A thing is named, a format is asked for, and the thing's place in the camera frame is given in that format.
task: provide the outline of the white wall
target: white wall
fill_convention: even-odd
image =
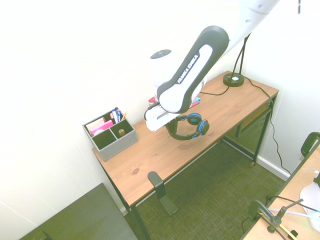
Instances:
[[[16,240],[103,182],[82,124],[152,97],[149,58],[185,56],[207,0],[6,1],[0,6],[0,240]],[[231,68],[226,55],[211,77]]]
[[[279,89],[272,121],[283,166],[293,172],[300,149],[311,132],[320,130],[320,16],[317,0],[281,0],[252,32],[245,49],[249,78]],[[259,157],[264,167],[286,179],[269,124]]]

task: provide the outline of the desk organizer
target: desk organizer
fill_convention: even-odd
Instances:
[[[82,125],[85,133],[89,137],[94,147],[98,150],[104,161],[107,161],[138,141],[136,130],[129,123],[129,121],[124,118],[120,122],[116,123],[115,119],[110,117],[111,113],[112,111],[109,111]],[[100,118],[104,118],[105,121],[112,120],[113,125],[98,135],[91,136],[86,126]],[[124,130],[125,135],[121,136],[119,134],[120,129]]]

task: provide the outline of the black and blue headphones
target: black and blue headphones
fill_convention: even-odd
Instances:
[[[196,131],[188,135],[177,134],[178,122],[187,120],[191,125],[197,125]],[[205,135],[209,130],[209,123],[207,120],[202,120],[202,117],[198,113],[190,113],[189,115],[178,116],[165,125],[171,137],[177,140],[190,140],[195,139],[200,135]]]

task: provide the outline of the wooden tabletop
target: wooden tabletop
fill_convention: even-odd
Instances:
[[[227,88],[223,84],[226,73],[229,72],[209,81],[202,91],[222,93]],[[278,93],[277,89],[262,83],[253,81],[253,84],[263,88],[271,97]],[[116,156],[104,161],[98,151],[93,149],[102,167],[130,206],[154,190],[148,179],[149,172],[155,171],[161,179],[167,180],[269,100],[268,96],[252,86],[247,79],[242,86],[230,87],[223,95],[200,93],[198,96],[201,103],[189,109],[187,114],[198,113],[203,120],[208,120],[210,128],[206,135],[180,141],[170,137],[165,127],[155,132],[150,131],[145,120],[142,120],[133,126],[138,142]],[[196,126],[188,124],[187,121],[180,121],[178,124],[178,134],[186,135],[195,131]]]
[[[285,188],[281,191],[280,196],[298,201],[300,199],[301,190],[311,184],[316,176],[314,171],[320,170],[320,146],[312,153],[299,171],[288,182]],[[292,202],[277,198],[270,206],[272,209],[280,209],[282,206],[288,206]],[[306,214],[302,206],[295,205],[288,209],[291,212]],[[298,233],[297,239],[300,240],[319,240],[320,232],[315,230],[307,217],[292,215],[286,213],[282,220],[282,225],[289,231],[295,230]],[[267,231],[268,224],[260,219],[249,233],[243,238],[244,240],[282,240],[282,237],[277,233],[269,233]],[[288,239],[287,234],[278,227],[278,230],[283,236]]]

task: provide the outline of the green carpet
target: green carpet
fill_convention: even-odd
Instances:
[[[152,240],[239,240],[251,201],[265,202],[284,184],[222,142],[165,185],[178,211],[169,216],[153,194],[137,207]],[[128,214],[125,219],[144,239]],[[244,223],[246,231],[251,222]]]

